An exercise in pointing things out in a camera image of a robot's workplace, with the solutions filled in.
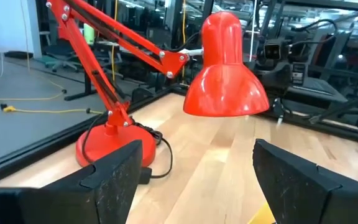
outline wooden tabletop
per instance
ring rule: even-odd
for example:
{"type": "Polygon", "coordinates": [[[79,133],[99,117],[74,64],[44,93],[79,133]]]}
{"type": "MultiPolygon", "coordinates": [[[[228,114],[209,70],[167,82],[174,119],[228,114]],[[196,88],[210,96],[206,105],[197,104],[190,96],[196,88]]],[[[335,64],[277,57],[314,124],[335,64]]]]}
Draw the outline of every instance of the wooden tabletop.
{"type": "MultiPolygon", "coordinates": [[[[133,115],[158,129],[174,153],[172,173],[140,185],[128,223],[247,223],[264,203],[252,167],[255,138],[262,138],[358,180],[358,143],[256,116],[200,118],[182,111],[184,97],[168,95],[133,115]]],[[[168,168],[162,144],[151,165],[168,168]]],[[[80,169],[74,145],[0,181],[0,187],[42,187],[80,169]]]]}

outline black cable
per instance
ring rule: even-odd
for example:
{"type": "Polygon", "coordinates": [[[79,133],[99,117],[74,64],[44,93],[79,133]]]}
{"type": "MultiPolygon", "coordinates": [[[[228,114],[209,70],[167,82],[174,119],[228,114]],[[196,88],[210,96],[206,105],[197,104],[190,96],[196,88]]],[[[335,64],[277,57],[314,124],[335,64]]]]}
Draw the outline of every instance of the black cable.
{"type": "Polygon", "coordinates": [[[148,133],[150,133],[153,138],[156,140],[155,144],[156,145],[160,145],[161,142],[163,141],[167,147],[168,147],[168,150],[170,152],[170,165],[169,165],[169,169],[164,173],[164,174],[161,174],[161,175],[151,175],[150,178],[153,178],[153,179],[160,179],[160,178],[163,178],[163,177],[166,177],[169,173],[171,173],[171,170],[172,170],[172,166],[173,166],[173,152],[172,152],[172,148],[171,148],[171,145],[169,144],[169,142],[163,138],[162,136],[162,133],[160,131],[156,131],[150,127],[147,127],[147,126],[144,126],[143,124],[140,124],[138,122],[136,122],[132,117],[131,117],[132,121],[133,121],[133,125],[135,126],[138,126],[144,130],[146,130],[148,133]]]}
{"type": "Polygon", "coordinates": [[[194,33],[193,35],[191,35],[184,44],[182,44],[180,47],[178,48],[175,48],[175,49],[171,49],[169,48],[166,44],[163,44],[163,49],[164,50],[168,50],[168,51],[171,51],[171,52],[179,52],[183,49],[185,49],[189,44],[190,42],[192,42],[193,40],[197,39],[198,36],[199,36],[200,32],[197,32],[197,33],[194,33]]]}
{"type": "Polygon", "coordinates": [[[165,138],[161,139],[163,142],[165,142],[165,144],[168,147],[169,153],[171,154],[171,158],[170,158],[170,165],[169,165],[169,169],[164,173],[164,174],[160,174],[160,175],[152,175],[151,178],[153,179],[161,179],[166,177],[169,173],[171,173],[172,170],[172,166],[173,166],[173,153],[172,153],[172,148],[171,145],[169,144],[169,142],[167,140],[165,140],[165,138]]]}
{"type": "MultiPolygon", "coordinates": [[[[93,129],[93,127],[95,126],[96,122],[103,116],[103,115],[106,115],[107,114],[107,111],[104,112],[103,114],[99,114],[95,120],[92,121],[91,125],[89,126],[87,132],[86,132],[86,135],[85,135],[85,138],[84,138],[84,141],[82,143],[82,149],[81,149],[81,153],[83,155],[83,157],[85,158],[85,160],[89,163],[89,164],[92,164],[94,161],[89,158],[89,156],[85,153],[85,146],[86,146],[86,142],[89,138],[89,135],[93,129]]],[[[162,136],[162,133],[160,131],[156,131],[150,127],[147,127],[147,126],[144,126],[143,124],[140,124],[138,122],[135,122],[135,120],[131,117],[132,121],[133,121],[133,125],[135,126],[138,126],[144,130],[146,130],[147,132],[149,132],[153,138],[156,140],[156,145],[160,145],[161,142],[163,141],[167,147],[168,147],[168,150],[170,152],[170,165],[169,165],[169,169],[164,173],[164,174],[160,174],[160,175],[149,175],[148,177],[145,177],[146,179],[161,179],[161,178],[164,178],[166,177],[169,173],[171,173],[171,170],[172,170],[172,167],[173,167],[173,152],[172,152],[172,147],[171,145],[169,144],[169,142],[163,138],[162,136]]]]}
{"type": "Polygon", "coordinates": [[[323,44],[323,43],[326,43],[330,40],[332,40],[333,38],[335,38],[335,36],[337,35],[338,33],[338,26],[336,25],[335,21],[333,21],[332,19],[320,19],[316,22],[312,22],[311,24],[307,25],[307,26],[304,26],[304,27],[299,27],[299,28],[294,28],[293,30],[296,31],[296,32],[303,32],[304,30],[307,30],[308,28],[316,25],[316,24],[319,24],[320,22],[328,22],[330,24],[332,24],[334,26],[334,35],[328,37],[327,39],[325,40],[321,40],[321,41],[310,41],[310,40],[301,40],[301,41],[298,41],[298,42],[295,42],[293,44],[291,44],[291,46],[295,46],[295,45],[298,45],[298,44],[323,44]]]}
{"type": "Polygon", "coordinates": [[[91,123],[91,125],[89,126],[87,132],[86,132],[86,135],[85,135],[85,138],[84,138],[84,141],[82,142],[82,149],[81,149],[81,153],[82,153],[82,156],[85,158],[85,160],[89,163],[89,164],[92,164],[94,161],[92,161],[91,158],[89,158],[89,156],[85,153],[85,146],[86,146],[86,142],[88,140],[88,137],[90,136],[90,133],[93,129],[93,126],[96,124],[96,122],[103,116],[103,115],[106,115],[107,114],[107,111],[105,111],[103,114],[99,114],[91,123]]]}

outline red lamp arm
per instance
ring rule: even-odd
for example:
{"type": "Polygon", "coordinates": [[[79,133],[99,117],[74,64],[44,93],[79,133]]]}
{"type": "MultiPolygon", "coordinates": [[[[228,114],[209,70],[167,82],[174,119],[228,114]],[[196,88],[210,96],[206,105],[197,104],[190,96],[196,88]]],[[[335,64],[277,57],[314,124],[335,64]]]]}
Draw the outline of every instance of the red lamp arm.
{"type": "Polygon", "coordinates": [[[120,46],[166,74],[168,78],[174,78],[188,60],[186,54],[159,49],[147,39],[105,15],[84,0],[49,0],[47,7],[54,13],[60,30],[67,35],[67,39],[70,41],[106,108],[112,111],[113,116],[109,116],[107,125],[130,125],[132,120],[126,113],[129,104],[120,102],[106,74],[83,38],[75,19],[87,23],[106,37],[115,39],[120,46]],[[117,35],[114,29],[151,51],[154,55],[158,55],[158,59],[130,44],[123,37],[117,35]]]}

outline yellow object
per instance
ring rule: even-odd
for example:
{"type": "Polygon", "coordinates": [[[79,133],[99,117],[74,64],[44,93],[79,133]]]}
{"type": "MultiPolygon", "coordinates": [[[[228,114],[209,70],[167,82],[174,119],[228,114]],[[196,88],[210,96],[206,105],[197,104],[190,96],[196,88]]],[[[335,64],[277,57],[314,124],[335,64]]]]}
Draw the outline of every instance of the yellow object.
{"type": "MultiPolygon", "coordinates": [[[[183,44],[186,42],[186,0],[183,0],[183,21],[181,23],[181,33],[183,35],[183,44]]],[[[181,82],[185,83],[185,66],[181,70],[181,82]]]]}
{"type": "MultiPolygon", "coordinates": [[[[86,109],[73,109],[73,110],[60,110],[60,111],[47,111],[47,110],[20,110],[13,106],[7,106],[2,109],[3,112],[22,112],[22,113],[72,113],[72,112],[86,112],[86,109]]],[[[100,111],[90,110],[89,113],[103,114],[100,111]]]]}
{"type": "Polygon", "coordinates": [[[275,219],[268,203],[266,202],[259,211],[252,217],[248,224],[272,224],[275,219]]]}
{"type": "Polygon", "coordinates": [[[84,23],[84,38],[87,44],[93,44],[94,42],[94,29],[88,24],[84,23]]]}
{"type": "Polygon", "coordinates": [[[30,100],[52,100],[63,95],[63,92],[48,98],[0,98],[0,101],[30,101],[30,100]]]}

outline office chair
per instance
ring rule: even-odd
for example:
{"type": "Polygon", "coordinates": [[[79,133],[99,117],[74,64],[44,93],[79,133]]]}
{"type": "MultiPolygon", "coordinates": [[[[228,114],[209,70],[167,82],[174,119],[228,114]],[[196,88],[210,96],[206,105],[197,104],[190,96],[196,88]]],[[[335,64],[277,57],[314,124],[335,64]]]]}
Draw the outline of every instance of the office chair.
{"type": "Polygon", "coordinates": [[[78,67],[81,66],[80,63],[71,61],[77,58],[77,56],[68,40],[58,39],[56,44],[46,46],[44,52],[46,55],[56,59],[55,61],[45,63],[45,67],[47,68],[52,66],[53,72],[56,72],[60,67],[70,67],[74,69],[75,72],[78,72],[78,67]]]}

